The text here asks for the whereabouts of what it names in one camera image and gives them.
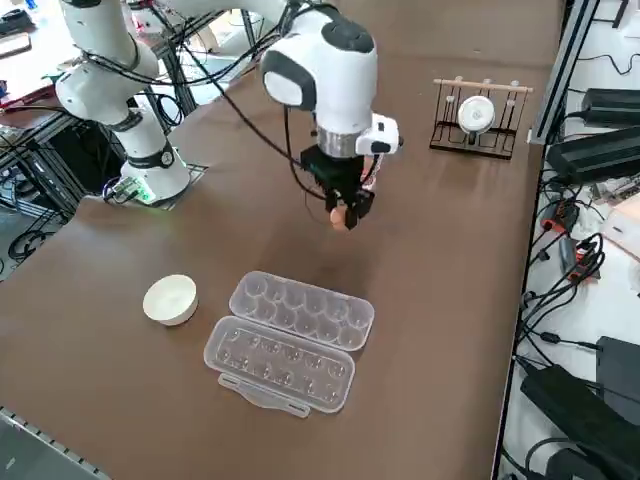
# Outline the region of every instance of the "black device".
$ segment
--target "black device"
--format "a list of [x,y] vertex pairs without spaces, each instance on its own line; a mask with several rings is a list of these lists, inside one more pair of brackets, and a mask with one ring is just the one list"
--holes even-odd
[[608,480],[587,457],[568,448],[549,458],[545,476],[550,480]]
[[602,398],[625,420],[640,426],[640,404],[633,400],[640,400],[640,345],[601,337],[598,346],[596,381],[604,387]]
[[566,185],[635,175],[640,172],[640,127],[557,143],[546,160]]
[[607,478],[636,480],[640,475],[640,429],[613,411],[581,379],[559,365],[529,369],[520,390],[569,439],[592,448],[582,450]]
[[590,88],[582,98],[580,118],[596,127],[640,125],[640,91]]
[[86,192],[98,195],[108,179],[120,175],[122,159],[93,124],[68,127],[49,142]]
[[33,22],[27,12],[16,8],[0,17],[0,36],[24,32],[33,28]]
[[580,209],[575,201],[569,198],[558,198],[549,203],[540,218],[540,226],[544,230],[553,230],[558,233],[569,232],[573,230]]
[[[586,246],[578,247],[581,242],[569,236],[560,239],[560,262],[562,272],[567,275],[567,280],[577,282],[589,271],[593,265],[593,257],[596,255]],[[600,269],[593,272],[590,278],[600,279]]]
[[375,198],[373,192],[362,188],[364,156],[337,161],[314,145],[300,153],[300,162],[322,188],[326,211],[331,212],[339,201],[344,203],[347,207],[345,226],[349,230],[355,228],[359,219],[369,213]]

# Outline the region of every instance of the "brown egg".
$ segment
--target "brown egg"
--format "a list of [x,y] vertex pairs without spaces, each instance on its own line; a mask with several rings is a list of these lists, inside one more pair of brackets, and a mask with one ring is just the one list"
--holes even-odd
[[340,205],[339,207],[331,210],[331,213],[329,214],[329,220],[331,220],[331,225],[333,226],[334,230],[337,230],[339,232],[348,230],[347,226],[345,225],[346,211],[347,207],[345,207],[344,205]]

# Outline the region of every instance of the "egg holder rack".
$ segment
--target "egg holder rack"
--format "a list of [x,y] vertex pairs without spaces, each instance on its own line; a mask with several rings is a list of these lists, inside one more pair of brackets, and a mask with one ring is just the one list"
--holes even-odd
[[[492,158],[510,160],[513,155],[518,128],[522,120],[527,97],[533,92],[517,80],[511,85],[494,84],[490,79],[480,82],[465,82],[462,77],[455,80],[436,78],[438,86],[433,133],[429,147],[436,150],[473,153]],[[481,134],[465,131],[460,126],[459,110],[465,100],[485,97],[491,101],[496,114],[491,127]]]

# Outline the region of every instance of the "metal frame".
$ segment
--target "metal frame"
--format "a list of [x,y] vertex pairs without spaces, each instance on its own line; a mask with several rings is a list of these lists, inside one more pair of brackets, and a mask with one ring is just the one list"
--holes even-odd
[[545,145],[558,118],[564,116],[564,96],[600,0],[576,0],[567,21],[542,107],[531,130],[530,143]]
[[43,444],[52,448],[54,451],[58,452],[63,457],[67,458],[69,461],[77,464],[80,468],[85,470],[86,472],[94,475],[97,480],[111,480],[111,478],[106,475],[99,468],[91,465],[84,458],[76,455],[71,450],[66,448],[60,442],[57,442],[44,432],[40,431],[40,429],[36,428],[34,425],[30,424],[23,418],[18,417],[15,413],[10,410],[4,408],[0,405],[0,422],[4,421],[9,426],[14,427],[27,435],[31,435],[32,437],[38,439]]

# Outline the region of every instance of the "black power supply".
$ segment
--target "black power supply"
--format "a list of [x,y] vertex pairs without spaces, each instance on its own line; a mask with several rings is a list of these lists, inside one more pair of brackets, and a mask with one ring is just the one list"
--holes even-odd
[[520,390],[611,480],[640,475],[640,428],[559,365],[527,369]]
[[594,127],[640,125],[640,91],[590,88],[582,98],[580,118]]
[[546,159],[566,185],[634,175],[640,172],[640,127],[556,143]]

